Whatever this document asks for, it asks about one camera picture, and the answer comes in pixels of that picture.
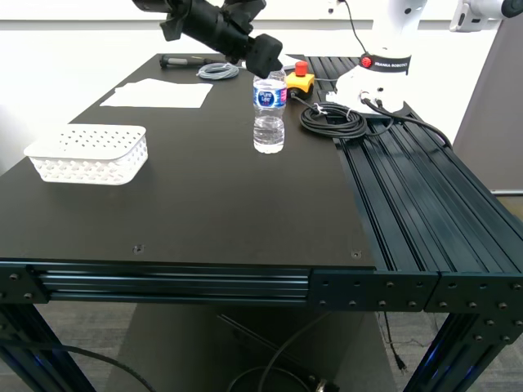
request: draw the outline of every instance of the table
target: table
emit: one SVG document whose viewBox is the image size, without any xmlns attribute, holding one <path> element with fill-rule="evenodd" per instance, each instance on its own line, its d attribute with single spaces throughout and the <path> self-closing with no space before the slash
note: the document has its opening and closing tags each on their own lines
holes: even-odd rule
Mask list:
<svg viewBox="0 0 523 392">
<path fill-rule="evenodd" d="M 355 64 L 308 60 L 318 78 Z M 144 78 L 199 82 L 155 56 L 118 86 Z M 259 154 L 252 76 L 212 83 L 201 109 L 100 107 L 110 91 L 74 120 L 147 128 L 127 185 L 44 183 L 28 159 L 0 177 L 2 333 L 57 342 L 32 305 L 48 301 L 446 312 L 405 391 L 466 390 L 523 331 L 519 220 L 415 125 L 333 142 L 292 102 L 284 150 Z M 67 354 L 36 354 L 0 350 L 33 390 L 94 390 Z"/>
</svg>

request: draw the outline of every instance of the white plastic basket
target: white plastic basket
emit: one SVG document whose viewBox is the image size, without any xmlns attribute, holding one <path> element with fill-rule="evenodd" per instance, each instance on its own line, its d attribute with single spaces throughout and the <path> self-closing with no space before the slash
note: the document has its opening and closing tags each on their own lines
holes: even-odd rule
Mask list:
<svg viewBox="0 0 523 392">
<path fill-rule="evenodd" d="M 24 154 L 44 181 L 121 185 L 147 160 L 145 128 L 70 124 L 38 140 Z"/>
</svg>

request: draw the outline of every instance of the red button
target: red button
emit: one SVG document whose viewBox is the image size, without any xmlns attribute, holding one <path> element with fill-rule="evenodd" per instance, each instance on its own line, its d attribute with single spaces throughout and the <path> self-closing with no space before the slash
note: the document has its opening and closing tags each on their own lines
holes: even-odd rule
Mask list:
<svg viewBox="0 0 523 392">
<path fill-rule="evenodd" d="M 370 59 L 370 57 L 364 57 L 361 59 L 361 65 L 363 65 L 364 68 L 370 68 L 373 64 L 373 61 Z"/>
<path fill-rule="evenodd" d="M 306 61 L 298 61 L 296 63 L 295 73 L 296 76 L 305 76 L 307 75 L 307 70 L 309 69 L 309 65 Z"/>
</svg>

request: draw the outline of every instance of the paper sheet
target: paper sheet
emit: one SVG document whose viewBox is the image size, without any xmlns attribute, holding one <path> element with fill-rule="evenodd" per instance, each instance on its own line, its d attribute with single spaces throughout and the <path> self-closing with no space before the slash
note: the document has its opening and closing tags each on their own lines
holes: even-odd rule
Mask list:
<svg viewBox="0 0 523 392">
<path fill-rule="evenodd" d="M 116 88 L 101 106 L 145 108 L 200 108 L 211 91 L 212 84 L 179 84 L 156 79 L 144 79 Z"/>
</svg>

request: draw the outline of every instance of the wire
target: wire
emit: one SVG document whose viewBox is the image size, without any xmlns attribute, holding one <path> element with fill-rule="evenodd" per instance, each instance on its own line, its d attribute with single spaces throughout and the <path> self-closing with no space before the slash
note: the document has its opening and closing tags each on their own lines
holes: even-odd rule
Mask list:
<svg viewBox="0 0 523 392">
<path fill-rule="evenodd" d="M 354 27 L 354 21 L 352 20 L 352 12 L 351 12 L 351 6 L 349 6 L 349 0 L 340 0 L 346 4 L 346 9 L 349 10 L 349 19 L 351 20 L 351 26 L 352 26 L 352 32 L 354 33 L 354 36 L 358 40 L 358 42 L 361 45 L 361 48 L 363 49 L 364 53 L 368 53 L 367 49 L 365 49 L 364 44 L 361 42 L 360 37 L 358 37 L 358 34 L 356 33 L 356 29 Z"/>
<path fill-rule="evenodd" d="M 70 353 L 80 354 L 84 355 L 89 358 L 98 359 L 99 361 L 109 363 L 117 368 L 120 368 L 124 370 L 125 372 L 129 373 L 131 376 L 133 376 L 135 379 L 137 379 L 149 392 L 156 392 L 156 390 L 152 387 L 147 380 L 140 376 L 136 371 L 132 370 L 129 366 L 117 361 L 116 359 L 112 359 L 109 357 L 106 357 L 101 354 L 93 353 L 89 350 L 80 349 L 78 347 L 73 347 L 71 345 L 58 345 L 55 343 L 33 343 L 33 342 L 25 342 L 25 341 L 12 341 L 12 340 L 6 340 L 6 339 L 0 339 L 0 346 L 1 347 L 17 347 L 20 349 L 28 349 L 28 350 L 45 350 L 45 351 L 67 351 Z"/>
<path fill-rule="evenodd" d="M 367 120 L 355 110 L 351 110 L 346 106 L 333 102 L 320 102 L 316 104 L 315 107 L 295 94 L 291 94 L 291 98 L 307 106 L 307 109 L 305 109 L 300 116 L 300 123 L 305 129 L 314 132 L 317 135 L 352 140 L 363 136 L 372 137 L 383 135 L 394 125 L 394 118 L 391 118 L 391 121 L 384 130 L 375 133 L 367 132 Z M 326 123 L 323 120 L 323 117 L 337 119 L 338 123 Z"/>
<path fill-rule="evenodd" d="M 379 329 L 382 332 L 383 341 L 385 342 L 385 344 L 390 345 L 391 341 L 389 341 L 388 338 L 385 336 L 385 331 L 383 330 L 383 325 L 381 323 L 381 320 L 382 320 L 382 318 L 380 316 L 380 313 L 378 313 Z M 394 345 L 412 345 L 415 347 L 422 347 L 425 349 L 425 348 L 431 346 L 432 341 L 429 341 L 428 343 L 423 344 L 421 341 L 419 341 L 417 339 L 410 339 L 409 341 L 393 341 L 392 344 L 394 344 Z"/>
<path fill-rule="evenodd" d="M 394 343 L 392 342 L 392 335 L 391 335 L 391 326 L 389 325 L 389 318 L 387 316 L 387 312 L 383 312 L 383 315 L 385 316 L 385 325 L 387 326 L 387 335 L 389 336 L 389 346 L 391 347 L 392 353 L 394 354 L 394 360 L 396 361 L 396 365 L 398 365 L 398 368 L 401 370 L 402 373 L 407 372 L 407 365 L 405 362 L 403 362 L 403 359 L 396 353 L 396 348 L 394 347 Z"/>
<path fill-rule="evenodd" d="M 230 384 L 229 384 L 229 388 L 227 388 L 227 392 L 232 392 L 233 388 L 235 387 L 235 384 L 241 380 L 242 378 L 244 378 L 244 376 L 247 376 L 249 373 L 252 373 L 252 372 L 255 372 L 256 370 L 263 370 L 265 369 L 266 367 L 265 366 L 258 366 L 258 367 L 253 367 L 251 369 L 248 369 L 246 370 L 245 372 L 243 372 L 242 374 L 240 374 L 239 376 L 237 376 Z M 282 372 L 284 374 L 286 374 L 287 376 L 290 376 L 292 377 L 298 384 L 300 384 L 302 386 L 302 388 L 306 391 L 306 392 L 311 392 L 311 390 L 309 390 L 309 387 L 305 384 L 305 382 L 302 381 L 302 379 L 300 379 L 300 377 L 292 374 L 291 372 L 285 370 L 285 369 L 282 369 L 281 367 L 273 367 L 272 370 L 276 370 L 277 372 Z"/>
<path fill-rule="evenodd" d="M 444 141 L 445 146 L 447 146 L 450 149 L 452 149 L 452 143 L 450 142 L 449 138 L 445 135 L 445 133 L 443 133 L 438 128 L 434 127 L 433 125 L 431 125 L 431 124 L 429 124 L 427 122 L 421 121 L 421 120 L 417 120 L 416 118 L 403 117 L 403 116 L 400 116 L 400 115 L 397 115 L 397 114 L 394 114 L 394 113 L 390 113 L 390 112 L 386 111 L 382 106 L 380 106 L 378 108 L 376 105 L 374 105 L 373 103 L 370 102 L 369 98 L 364 98 L 361 101 L 364 104 L 366 104 L 370 109 L 374 110 L 377 113 L 383 114 L 383 115 L 388 116 L 388 117 L 395 118 L 396 120 L 404 121 L 406 123 L 414 123 L 414 124 L 417 124 L 417 125 L 419 125 L 421 127 L 425 127 L 426 129 L 429 129 L 430 131 L 433 131 L 434 133 L 436 133 Z"/>
<path fill-rule="evenodd" d="M 394 125 L 394 122 L 395 122 L 394 118 L 391 118 L 389 125 L 387 125 L 383 131 L 376 132 L 376 133 L 368 133 L 368 134 L 366 134 L 366 136 L 381 136 L 392 128 L 392 126 Z"/>
<path fill-rule="evenodd" d="M 285 341 L 285 343 L 282 344 L 282 346 L 278 349 L 278 351 L 276 351 L 276 353 L 274 354 L 272 359 L 269 361 L 269 364 L 267 365 L 267 367 L 265 368 L 265 371 L 261 375 L 260 382 L 258 383 L 257 392 L 263 392 L 263 385 L 265 384 L 265 380 L 266 380 L 267 376 L 269 375 L 270 369 L 275 364 L 276 359 L 278 359 L 278 357 L 281 355 L 281 353 L 283 353 L 287 347 L 289 347 L 298 337 L 300 337 L 301 334 L 307 332 L 309 329 L 314 327 L 317 323 L 319 323 L 321 320 L 325 319 L 329 315 L 330 315 L 330 312 L 324 313 L 324 314 L 320 315 L 318 318 L 315 318 L 310 323 L 308 323 L 305 327 L 303 327 L 298 332 L 296 332 L 294 335 L 289 337 L 287 339 L 287 341 Z"/>
<path fill-rule="evenodd" d="M 200 68 L 197 73 L 202 79 L 211 80 L 235 78 L 238 74 L 239 68 L 229 63 L 207 64 Z"/>
</svg>

